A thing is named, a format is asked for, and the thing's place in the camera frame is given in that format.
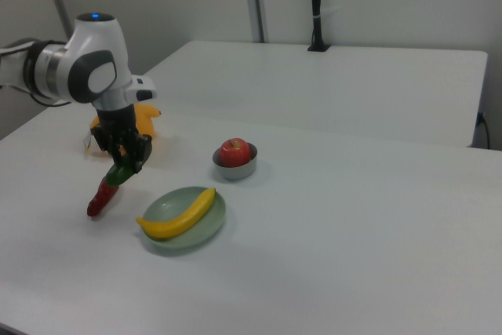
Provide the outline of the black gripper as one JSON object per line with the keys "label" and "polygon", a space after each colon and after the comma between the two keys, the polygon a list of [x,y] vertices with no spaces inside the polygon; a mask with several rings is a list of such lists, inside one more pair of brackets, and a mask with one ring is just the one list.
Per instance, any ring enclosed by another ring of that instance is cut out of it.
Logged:
{"label": "black gripper", "polygon": [[139,173],[152,153],[151,137],[141,134],[136,127],[133,105],[118,110],[96,110],[98,123],[91,127],[91,134],[98,147],[106,151],[116,166],[122,164],[122,151],[131,158],[133,173]]}

